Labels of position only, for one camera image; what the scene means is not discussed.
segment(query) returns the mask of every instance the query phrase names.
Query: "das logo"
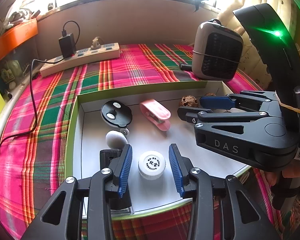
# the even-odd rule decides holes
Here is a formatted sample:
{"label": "das logo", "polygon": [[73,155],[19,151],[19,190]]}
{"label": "das logo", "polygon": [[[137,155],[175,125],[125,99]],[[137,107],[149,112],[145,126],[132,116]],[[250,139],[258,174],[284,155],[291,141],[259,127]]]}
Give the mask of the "das logo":
{"label": "das logo", "polygon": [[228,152],[233,152],[233,153],[238,153],[238,147],[236,145],[233,145],[232,147],[231,146],[228,146],[227,143],[222,143],[220,145],[220,142],[218,140],[214,140],[214,145],[215,147],[218,147],[218,148],[221,148],[223,149],[224,151],[227,150]]}

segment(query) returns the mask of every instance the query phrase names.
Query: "portable heater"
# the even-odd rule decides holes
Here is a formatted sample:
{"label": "portable heater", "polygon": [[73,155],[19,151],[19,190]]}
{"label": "portable heater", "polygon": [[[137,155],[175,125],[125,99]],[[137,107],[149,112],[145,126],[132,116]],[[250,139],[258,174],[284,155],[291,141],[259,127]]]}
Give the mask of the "portable heater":
{"label": "portable heater", "polygon": [[242,53],[241,36],[213,20],[201,23],[195,36],[192,72],[207,80],[230,81]]}

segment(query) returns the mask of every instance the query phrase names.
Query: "beige curtain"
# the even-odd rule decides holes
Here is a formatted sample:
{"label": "beige curtain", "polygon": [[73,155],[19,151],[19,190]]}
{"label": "beige curtain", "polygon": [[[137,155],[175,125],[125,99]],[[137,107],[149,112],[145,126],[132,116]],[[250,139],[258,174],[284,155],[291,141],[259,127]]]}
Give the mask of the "beige curtain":
{"label": "beige curtain", "polygon": [[291,36],[294,37],[297,10],[293,0],[232,0],[226,9],[219,13],[218,19],[224,26],[237,31],[243,38],[244,46],[238,66],[239,69],[249,75],[261,88],[266,89],[271,81],[271,76],[267,73],[266,65],[262,63],[257,49],[250,42],[248,34],[232,12],[239,8],[260,3],[270,4],[289,30]]}

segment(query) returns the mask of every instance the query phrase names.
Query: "tablecloth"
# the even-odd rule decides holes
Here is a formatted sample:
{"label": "tablecloth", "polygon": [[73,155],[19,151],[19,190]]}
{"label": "tablecloth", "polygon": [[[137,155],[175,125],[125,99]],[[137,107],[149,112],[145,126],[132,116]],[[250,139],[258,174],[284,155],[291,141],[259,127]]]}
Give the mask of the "tablecloth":
{"label": "tablecloth", "polygon": [[[181,71],[179,63],[191,64],[193,47],[164,44],[120,46],[119,58],[81,65],[33,81],[38,127],[27,136],[6,140],[0,148],[0,221],[20,239],[64,178],[66,135],[75,97],[94,91],[161,82],[198,80]],[[227,85],[233,92],[261,90],[238,71]],[[15,105],[3,137],[29,130],[34,111],[29,87]],[[270,221],[283,233],[280,213],[271,207],[271,194],[262,171],[253,169],[256,189]],[[191,205],[143,219],[115,221],[117,239],[186,239]],[[215,239],[219,233],[216,229]]]}

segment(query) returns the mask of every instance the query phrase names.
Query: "black power adapter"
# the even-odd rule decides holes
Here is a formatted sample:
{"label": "black power adapter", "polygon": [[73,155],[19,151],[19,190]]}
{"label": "black power adapter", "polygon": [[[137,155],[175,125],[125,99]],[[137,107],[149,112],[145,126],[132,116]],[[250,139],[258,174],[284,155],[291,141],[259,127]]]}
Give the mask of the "black power adapter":
{"label": "black power adapter", "polygon": [[[74,22],[78,26],[79,34],[78,34],[78,38],[77,38],[76,42],[74,42],[73,33],[67,34],[67,32],[65,30],[65,26],[68,22]],[[76,44],[78,42],[79,36],[80,36],[80,27],[75,21],[67,21],[63,25],[62,37],[59,38],[59,45],[60,45],[60,49],[61,49],[63,58],[72,57],[77,52]]]}

